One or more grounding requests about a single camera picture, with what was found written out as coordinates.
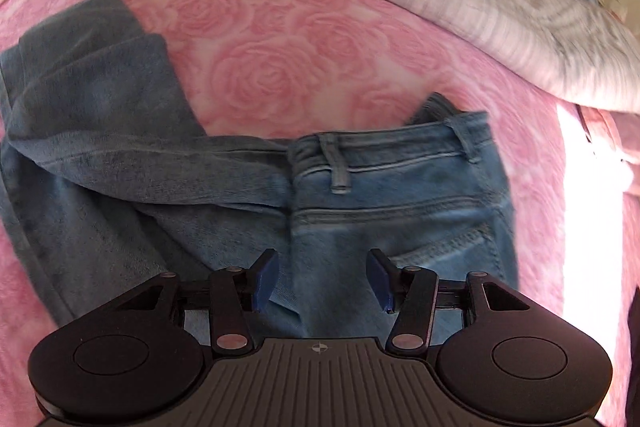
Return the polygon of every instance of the ribbed black surface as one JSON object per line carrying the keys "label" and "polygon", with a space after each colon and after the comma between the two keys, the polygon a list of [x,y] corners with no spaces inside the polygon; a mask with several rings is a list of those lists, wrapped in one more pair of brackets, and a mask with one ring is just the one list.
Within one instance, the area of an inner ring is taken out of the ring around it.
{"label": "ribbed black surface", "polygon": [[[42,427],[63,425],[48,420]],[[136,425],[488,427],[497,424],[476,417],[450,400],[423,363],[390,357],[372,339],[271,339],[254,355],[215,363],[200,388],[185,402],[158,418]],[[575,424],[578,425],[594,427],[597,423],[583,420]]]}

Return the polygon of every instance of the jeans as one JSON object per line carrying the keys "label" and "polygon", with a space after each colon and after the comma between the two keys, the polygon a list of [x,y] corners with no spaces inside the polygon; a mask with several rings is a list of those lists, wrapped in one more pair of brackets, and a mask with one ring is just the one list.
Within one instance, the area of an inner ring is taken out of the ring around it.
{"label": "jeans", "polygon": [[[517,284],[508,180],[484,112],[432,97],[411,125],[291,142],[207,137],[168,61],[120,0],[87,0],[0,55],[0,211],[63,325],[163,271],[204,279],[266,248],[280,278],[263,336],[374,336],[365,259]],[[189,329],[204,341],[194,315]],[[460,329],[436,316],[433,343]]]}

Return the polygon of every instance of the light blue jeans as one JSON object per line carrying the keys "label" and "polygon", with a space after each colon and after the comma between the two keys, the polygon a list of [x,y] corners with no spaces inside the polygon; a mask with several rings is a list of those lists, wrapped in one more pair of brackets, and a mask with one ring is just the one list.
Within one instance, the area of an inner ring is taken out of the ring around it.
{"label": "light blue jeans", "polygon": [[[250,319],[258,338],[384,339],[393,317],[367,284],[370,248],[444,279],[483,270],[517,283],[508,181],[483,112],[430,99],[393,130],[207,137],[164,40],[120,0],[29,30],[0,55],[0,91],[2,219],[60,325],[159,272],[204,279],[266,248],[281,273]],[[439,315],[434,342],[459,328]],[[191,330],[206,328],[196,317]]]}

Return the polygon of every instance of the blue jeans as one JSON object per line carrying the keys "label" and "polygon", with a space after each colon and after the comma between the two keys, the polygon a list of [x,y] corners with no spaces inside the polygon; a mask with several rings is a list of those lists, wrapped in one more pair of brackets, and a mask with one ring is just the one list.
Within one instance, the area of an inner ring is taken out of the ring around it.
{"label": "blue jeans", "polygon": [[[87,0],[0,55],[2,219],[60,325],[159,272],[204,279],[275,248],[256,337],[384,339],[393,317],[367,284],[370,248],[444,279],[517,282],[486,114],[435,105],[394,130],[207,137],[162,37],[120,0]],[[438,316],[434,342],[459,327]]]}

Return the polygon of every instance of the round black pad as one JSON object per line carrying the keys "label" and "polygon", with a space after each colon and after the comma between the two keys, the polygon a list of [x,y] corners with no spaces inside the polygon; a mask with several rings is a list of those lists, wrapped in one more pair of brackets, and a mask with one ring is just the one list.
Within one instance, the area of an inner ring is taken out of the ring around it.
{"label": "round black pad", "polygon": [[492,418],[560,423],[594,412],[611,364],[593,339],[545,311],[494,312],[453,334],[438,352],[442,383]]}
{"label": "round black pad", "polygon": [[105,335],[81,344],[76,363],[94,375],[121,375],[133,371],[149,357],[149,346],[136,337]]}
{"label": "round black pad", "polygon": [[53,414],[118,423],[183,397],[203,364],[200,344],[183,329],[144,311],[113,312],[46,337],[31,352],[29,377]]}
{"label": "round black pad", "polygon": [[494,362],[512,377],[526,380],[551,378],[566,367],[566,355],[553,342],[535,337],[517,337],[494,348]]}

